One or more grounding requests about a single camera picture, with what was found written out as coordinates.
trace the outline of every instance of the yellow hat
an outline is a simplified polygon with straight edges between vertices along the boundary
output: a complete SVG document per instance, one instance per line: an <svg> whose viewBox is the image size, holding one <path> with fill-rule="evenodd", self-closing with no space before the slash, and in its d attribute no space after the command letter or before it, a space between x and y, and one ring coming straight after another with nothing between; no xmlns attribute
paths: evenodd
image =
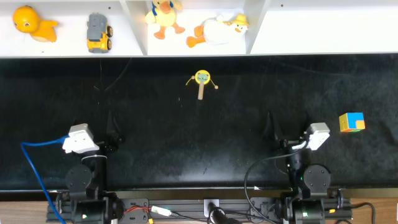
<svg viewBox="0 0 398 224"><path fill-rule="evenodd" d="M236 19L234 21L232 21L232 23L235 23L237 25L241 25L241 26L248 26L248 21L246 20L246 16L244 14L239 13L236 16Z"/></svg>

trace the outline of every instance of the toy truck wheel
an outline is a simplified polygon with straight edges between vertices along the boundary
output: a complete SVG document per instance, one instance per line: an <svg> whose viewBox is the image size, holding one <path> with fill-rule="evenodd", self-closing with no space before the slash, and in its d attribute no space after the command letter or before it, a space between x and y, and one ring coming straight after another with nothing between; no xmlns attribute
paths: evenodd
<svg viewBox="0 0 398 224"><path fill-rule="evenodd" d="M111 26L108 26L108 27L106 28L106 30L108 31L108 37L112 37L112 36L113 36L113 29L112 29L112 27L111 27Z"/></svg>
<svg viewBox="0 0 398 224"><path fill-rule="evenodd" d="M108 48L108 50L112 49L112 42L111 40L108 39L107 43L106 43L106 47Z"/></svg>

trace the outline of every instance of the toy block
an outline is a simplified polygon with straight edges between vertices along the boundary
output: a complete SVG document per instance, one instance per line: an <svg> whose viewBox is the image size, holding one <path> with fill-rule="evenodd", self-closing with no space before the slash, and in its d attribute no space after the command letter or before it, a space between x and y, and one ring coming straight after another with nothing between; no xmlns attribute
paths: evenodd
<svg viewBox="0 0 398 224"><path fill-rule="evenodd" d="M365 129L363 113L345 113L338 119L341 132L358 132Z"/></svg>

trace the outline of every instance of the wooden handle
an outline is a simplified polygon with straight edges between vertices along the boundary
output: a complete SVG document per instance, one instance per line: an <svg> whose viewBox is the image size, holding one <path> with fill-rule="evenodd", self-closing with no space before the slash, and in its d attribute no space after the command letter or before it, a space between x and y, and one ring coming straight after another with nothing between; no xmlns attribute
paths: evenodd
<svg viewBox="0 0 398 224"><path fill-rule="evenodd" d="M205 90L205 84L200 82L199 84L199 93L198 93L198 100L203 100L203 91Z"/></svg>

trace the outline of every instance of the toy truck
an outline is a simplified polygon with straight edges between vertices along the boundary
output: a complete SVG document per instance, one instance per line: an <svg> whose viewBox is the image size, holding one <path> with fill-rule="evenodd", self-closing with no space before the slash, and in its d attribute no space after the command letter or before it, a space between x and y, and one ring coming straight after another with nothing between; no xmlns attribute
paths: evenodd
<svg viewBox="0 0 398 224"><path fill-rule="evenodd" d="M112 27L108 20L99 13L92 13L87 22L87 47L91 53L106 53L112 49L109 39L113 35Z"/></svg>

